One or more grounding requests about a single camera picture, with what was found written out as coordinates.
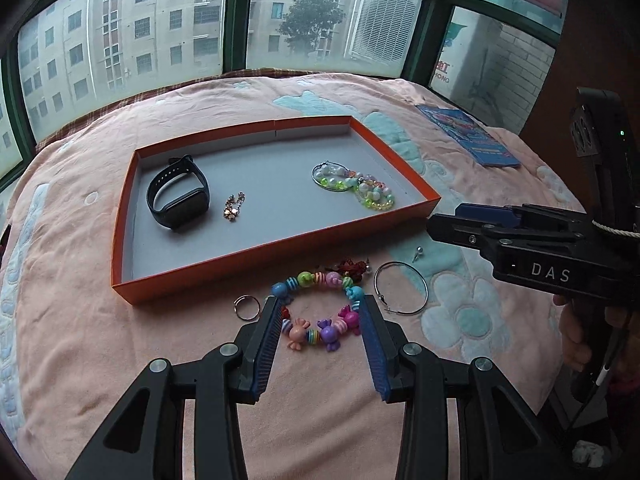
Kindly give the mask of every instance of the bed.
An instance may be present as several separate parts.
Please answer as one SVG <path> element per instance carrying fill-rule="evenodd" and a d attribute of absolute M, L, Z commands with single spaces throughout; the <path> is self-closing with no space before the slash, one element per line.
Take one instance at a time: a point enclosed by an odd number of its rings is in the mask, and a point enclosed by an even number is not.
<path fill-rule="evenodd" d="M 404 80 L 329 73 L 226 78 L 99 114 L 44 147 L 8 204 L 12 230 L 0 271 L 0 422 L 34 475 L 63 479 L 151 359 L 196 360 L 233 339 L 242 325 L 235 298 L 264 298 L 283 276 L 343 257 L 368 258 L 374 268 L 410 262 L 418 246 L 424 255 L 414 265 L 429 283 L 428 307 L 407 319 L 385 316 L 441 357 L 490 357 L 539 410 L 561 365 L 559 313 L 550 295 L 496 282 L 477 251 L 433 242 L 424 222 L 135 308 L 110 287 L 113 225 L 132 151 L 248 120 L 353 115 L 439 193 L 436 212 L 452 214 L 461 202 L 581 210 L 516 135 L 487 129 L 522 166 L 483 168 L 416 104 L 451 107 Z M 420 282 L 410 272 L 390 270 L 385 285 L 385 295 L 398 304 L 419 304 Z M 372 292 L 372 279 L 364 289 Z M 294 316 L 335 315 L 338 300 L 331 294 L 298 298 Z M 249 478 L 393 478 L 402 415 L 401 405 L 382 403 L 374 391 L 360 338 L 346 339 L 332 353 L 292 352 L 281 342 L 260 403 L 239 406 Z M 455 427 L 450 415 L 452 479 L 459 477 Z M 192 404 L 184 443 L 184 476 L 193 478 Z"/>

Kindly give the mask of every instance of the bracelet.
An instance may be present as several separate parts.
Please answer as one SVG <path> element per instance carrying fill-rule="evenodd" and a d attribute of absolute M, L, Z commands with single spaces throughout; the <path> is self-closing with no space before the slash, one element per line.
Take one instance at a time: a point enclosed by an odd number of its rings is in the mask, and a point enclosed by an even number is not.
<path fill-rule="evenodd" d="M 311 323 L 305 319 L 298 318 L 295 321 L 290 319 L 287 305 L 293 301 L 292 293 L 300 288 L 310 288 L 312 286 L 341 288 L 349 304 L 345 305 L 338 316 L 334 319 L 321 319 L 317 328 L 311 328 Z M 351 276 L 341 276 L 338 272 L 300 272 L 296 277 L 287 278 L 284 282 L 275 283 L 271 287 L 271 294 L 282 302 L 282 333 L 290 341 L 287 344 L 292 350 L 301 350 L 302 344 L 317 345 L 323 342 L 328 352 L 340 348 L 339 338 L 349 330 L 353 330 L 355 335 L 360 335 L 360 315 L 358 309 L 360 302 L 364 300 L 364 290 L 354 285 Z"/>

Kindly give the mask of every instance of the cable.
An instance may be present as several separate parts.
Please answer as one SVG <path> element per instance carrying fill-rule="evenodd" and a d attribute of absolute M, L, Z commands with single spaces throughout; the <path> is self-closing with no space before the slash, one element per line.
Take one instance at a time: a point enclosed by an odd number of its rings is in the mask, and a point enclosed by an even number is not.
<path fill-rule="evenodd" d="M 632 232 L 632 231 L 621 231 L 620 229 L 614 229 L 614 228 L 608 227 L 606 225 L 600 224 L 600 223 L 596 222 L 595 220 L 592 220 L 591 222 L 598 229 L 602 229 L 604 232 L 610 233 L 612 235 L 625 236 L 625 237 L 628 237 L 628 238 L 635 238 L 636 240 L 640 240 L 640 233 L 635 233 L 635 232 Z"/>

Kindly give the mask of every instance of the blue magazine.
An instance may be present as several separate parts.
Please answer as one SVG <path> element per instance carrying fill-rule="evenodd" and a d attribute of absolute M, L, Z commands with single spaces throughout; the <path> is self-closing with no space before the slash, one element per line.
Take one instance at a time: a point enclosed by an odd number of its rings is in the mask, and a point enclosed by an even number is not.
<path fill-rule="evenodd" d="M 519 167 L 520 161 L 462 110 L 416 105 L 432 123 L 455 139 L 482 166 Z"/>

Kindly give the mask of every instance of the ring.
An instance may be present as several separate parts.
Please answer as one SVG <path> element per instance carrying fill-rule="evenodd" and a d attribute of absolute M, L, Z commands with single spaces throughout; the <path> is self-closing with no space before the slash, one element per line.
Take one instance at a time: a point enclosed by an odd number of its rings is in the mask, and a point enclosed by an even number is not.
<path fill-rule="evenodd" d="M 245 300 L 254 300 L 255 303 L 258 304 L 258 312 L 255 314 L 255 316 L 247 318 L 240 316 L 240 314 L 238 313 L 238 305 Z M 260 317 L 260 301 L 249 294 L 245 294 L 244 296 L 240 296 L 237 300 L 234 301 L 234 311 L 236 313 L 236 316 L 238 316 L 239 319 L 242 319 L 242 321 L 253 321 L 254 319 Z"/>
<path fill-rule="evenodd" d="M 401 312 L 400 310 L 392 310 L 391 307 L 388 306 L 388 304 L 385 301 L 385 297 L 380 293 L 380 291 L 378 290 L 378 275 L 380 274 L 380 271 L 382 269 L 386 269 L 387 267 L 390 267 L 392 265 L 402 265 L 405 267 L 408 267 L 409 269 L 411 269 L 413 272 L 415 272 L 418 276 L 420 276 L 420 279 L 422 280 L 422 284 L 424 285 L 424 304 L 418 309 L 418 310 L 414 310 L 412 312 Z M 387 262 L 386 264 L 382 264 L 378 267 L 378 270 L 376 271 L 375 276 L 373 277 L 373 287 L 376 289 L 376 294 L 378 296 L 378 299 L 380 301 L 382 301 L 382 303 L 385 304 L 385 310 L 387 312 L 393 312 L 394 314 L 400 314 L 402 316 L 414 316 L 415 314 L 420 314 L 424 308 L 427 306 L 427 302 L 429 301 L 429 289 L 427 287 L 427 282 L 424 279 L 424 277 L 420 274 L 420 272 L 418 271 L 418 269 L 416 269 L 415 267 L 412 267 L 409 264 L 406 264 L 404 262 Z"/>

